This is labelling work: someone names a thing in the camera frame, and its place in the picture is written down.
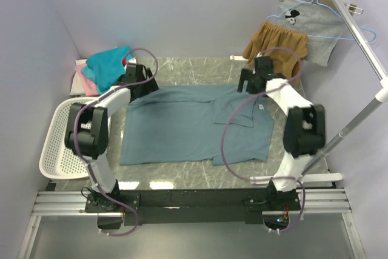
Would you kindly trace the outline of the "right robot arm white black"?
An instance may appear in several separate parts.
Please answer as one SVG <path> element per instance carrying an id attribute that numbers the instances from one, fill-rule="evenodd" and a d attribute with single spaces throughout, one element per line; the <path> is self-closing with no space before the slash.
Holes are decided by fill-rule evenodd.
<path id="1" fill-rule="evenodd" d="M 281 210 L 298 201 L 296 180 L 318 150 L 326 143 L 325 110 L 302 97 L 283 74 L 275 73 L 268 56 L 254 59 L 254 69 L 242 69 L 238 91 L 250 94 L 265 91 L 286 115 L 283 134 L 284 156 L 278 171 L 266 187 L 266 203 L 272 210 Z"/>

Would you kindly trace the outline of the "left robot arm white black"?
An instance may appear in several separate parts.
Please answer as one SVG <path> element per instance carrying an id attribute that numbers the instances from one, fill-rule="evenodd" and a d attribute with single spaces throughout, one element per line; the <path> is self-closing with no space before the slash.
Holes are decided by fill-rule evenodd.
<path id="1" fill-rule="evenodd" d="M 94 199 L 109 212 L 120 207 L 118 181 L 107 161 L 109 118 L 124 105 L 159 89 L 151 69 L 127 64 L 125 74 L 107 92 L 88 103 L 70 106 L 64 144 L 85 165 Z"/>

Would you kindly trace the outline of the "grey-blue t shirt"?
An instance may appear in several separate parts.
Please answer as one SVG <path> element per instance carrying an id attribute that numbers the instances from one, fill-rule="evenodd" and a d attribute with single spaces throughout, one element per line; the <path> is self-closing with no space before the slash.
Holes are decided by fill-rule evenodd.
<path id="1" fill-rule="evenodd" d="M 122 166 L 212 160 L 266 161 L 274 120 L 235 84 L 165 86 L 127 106 Z"/>

